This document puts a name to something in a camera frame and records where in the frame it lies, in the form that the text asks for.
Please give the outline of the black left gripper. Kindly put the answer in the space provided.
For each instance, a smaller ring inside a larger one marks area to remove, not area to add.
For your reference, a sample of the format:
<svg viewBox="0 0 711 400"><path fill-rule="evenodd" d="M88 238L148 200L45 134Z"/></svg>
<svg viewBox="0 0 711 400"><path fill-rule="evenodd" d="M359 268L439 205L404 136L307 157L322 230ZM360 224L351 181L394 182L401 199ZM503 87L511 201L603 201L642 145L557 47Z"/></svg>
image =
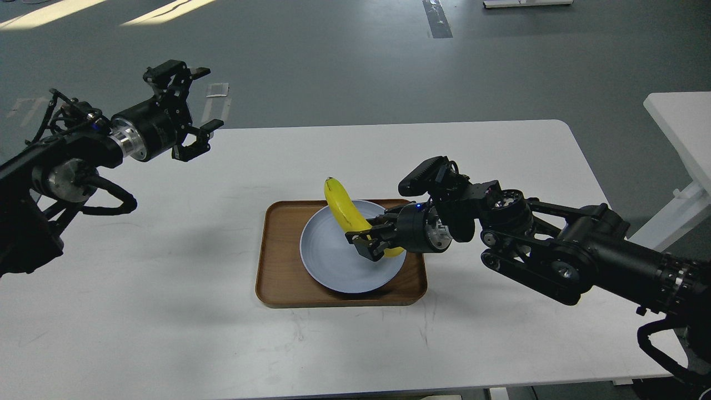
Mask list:
<svg viewBox="0 0 711 400"><path fill-rule="evenodd" d="M110 119L111 137L124 157L148 162L172 149L172 158L189 162L211 149L214 132L223 127L221 119L211 119L201 127L192 126L187 98L193 81L211 74L207 67L189 68L185 61L167 60L149 67L143 80L153 98L118 112ZM195 140L189 145L188 135Z"/></svg>

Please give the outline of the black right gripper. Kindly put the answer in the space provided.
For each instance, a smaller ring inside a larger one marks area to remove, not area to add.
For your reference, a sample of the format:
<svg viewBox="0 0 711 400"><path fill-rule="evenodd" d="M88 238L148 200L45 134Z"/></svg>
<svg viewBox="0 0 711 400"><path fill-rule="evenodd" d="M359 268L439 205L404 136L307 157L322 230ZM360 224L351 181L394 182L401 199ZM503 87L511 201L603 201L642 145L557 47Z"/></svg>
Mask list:
<svg viewBox="0 0 711 400"><path fill-rule="evenodd" d="M397 248L386 245L412 253L442 253L453 241L431 203L402 204L366 221L368 228L347 231L345 237L348 243L355 244L360 256L370 261L398 256Z"/></svg>

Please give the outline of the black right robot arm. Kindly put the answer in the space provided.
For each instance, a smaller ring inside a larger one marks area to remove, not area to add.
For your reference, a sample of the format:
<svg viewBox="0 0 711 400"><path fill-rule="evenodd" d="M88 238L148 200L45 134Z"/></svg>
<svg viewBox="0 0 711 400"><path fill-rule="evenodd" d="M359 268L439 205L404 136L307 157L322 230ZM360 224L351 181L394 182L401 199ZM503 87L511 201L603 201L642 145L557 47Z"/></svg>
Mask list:
<svg viewBox="0 0 711 400"><path fill-rule="evenodd" d="M709 373L678 364L650 337L684 329L693 354L709 362L709 261L662 253L630 242L629 223L606 203L563 207L502 189L498 181L470 182L455 161L432 157L404 177L399 194L422 203L388 208L369 219L370 228L350 228L345 237L358 253L378 261L386 249L442 253L452 242L470 242L475 225L487 248L485 266L517 283L574 306L593 287L637 304L637 312L664 318L637 330L640 349L674 377L709 397Z"/></svg>

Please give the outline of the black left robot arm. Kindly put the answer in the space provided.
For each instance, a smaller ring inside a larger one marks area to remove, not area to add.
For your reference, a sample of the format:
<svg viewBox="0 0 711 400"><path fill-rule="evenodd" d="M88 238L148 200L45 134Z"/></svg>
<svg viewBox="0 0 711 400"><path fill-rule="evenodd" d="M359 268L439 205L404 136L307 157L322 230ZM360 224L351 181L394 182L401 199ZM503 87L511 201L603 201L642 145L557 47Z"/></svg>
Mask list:
<svg viewBox="0 0 711 400"><path fill-rule="evenodd" d="M193 124L187 98L210 68L167 60L143 79L153 91L143 102L106 117L89 102L51 89L41 126L25 149L1 169L1 273L31 274L63 255L61 234L79 213L118 216L134 212L132 193L98 169L132 157L149 162L164 152L188 162L211 148L212 119Z"/></svg>

